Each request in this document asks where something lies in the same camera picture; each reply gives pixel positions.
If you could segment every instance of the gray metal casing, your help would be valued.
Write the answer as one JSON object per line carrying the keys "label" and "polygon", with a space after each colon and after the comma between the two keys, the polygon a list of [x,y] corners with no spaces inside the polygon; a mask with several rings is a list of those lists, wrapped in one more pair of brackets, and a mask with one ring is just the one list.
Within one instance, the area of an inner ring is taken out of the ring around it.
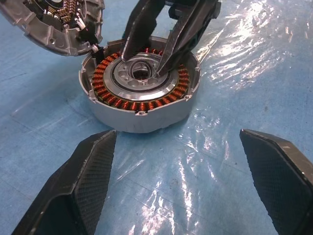
{"label": "gray metal casing", "polygon": [[[105,56],[119,51],[123,42],[123,40],[119,40],[108,43],[104,51]],[[153,48],[164,48],[166,39],[151,37],[150,43]],[[149,133],[179,122],[190,113],[199,87],[200,69],[197,59],[191,52],[186,55],[185,61],[187,61],[185,66],[191,79],[188,94],[183,99],[155,108],[148,113],[135,114],[134,111],[117,109],[97,100],[90,85],[93,71],[96,68],[96,63],[91,55],[88,55],[83,61],[82,70],[79,72],[79,82],[89,100],[91,110],[101,122],[117,131]]]}
{"label": "gray metal casing", "polygon": [[[96,37],[100,43],[104,2],[103,0],[85,0],[85,2],[83,20],[95,23]],[[91,51],[89,42],[81,43],[76,39],[79,29],[65,29],[65,32],[56,30],[53,26],[41,22],[36,14],[23,4],[22,0],[0,1],[0,12],[11,24],[23,30],[28,39],[53,53],[78,56]]]}

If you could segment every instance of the blue table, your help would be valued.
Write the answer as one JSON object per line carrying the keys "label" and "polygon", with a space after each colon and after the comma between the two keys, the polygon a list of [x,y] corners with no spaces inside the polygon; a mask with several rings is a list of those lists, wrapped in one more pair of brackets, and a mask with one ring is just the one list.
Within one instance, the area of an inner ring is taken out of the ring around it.
{"label": "blue table", "polygon": [[[103,45],[120,39],[137,0],[107,0]],[[202,76],[190,116],[146,135],[119,133],[97,235],[275,235],[253,185],[241,128],[292,141],[313,161],[313,17],[309,0],[224,0],[194,53]],[[156,36],[175,21],[167,9]],[[49,176],[91,134],[61,57],[0,17],[0,231],[10,234]]]}

